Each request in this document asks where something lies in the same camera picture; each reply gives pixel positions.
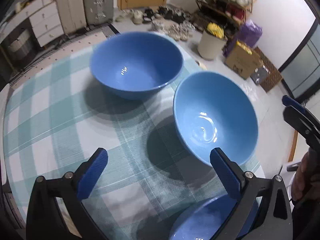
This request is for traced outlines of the person's right hand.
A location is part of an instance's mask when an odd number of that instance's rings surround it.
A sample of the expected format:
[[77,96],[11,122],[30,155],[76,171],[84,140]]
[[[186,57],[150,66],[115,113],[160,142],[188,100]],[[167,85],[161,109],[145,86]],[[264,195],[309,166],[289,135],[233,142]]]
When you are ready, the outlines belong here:
[[304,196],[304,189],[308,182],[311,183],[311,193],[309,198],[319,202],[319,173],[313,172],[312,176],[308,179],[306,175],[307,170],[311,170],[311,161],[310,155],[316,154],[311,148],[308,149],[308,152],[304,154],[304,157],[301,160],[301,163],[296,171],[292,185],[291,185],[291,198],[293,202],[297,202]]

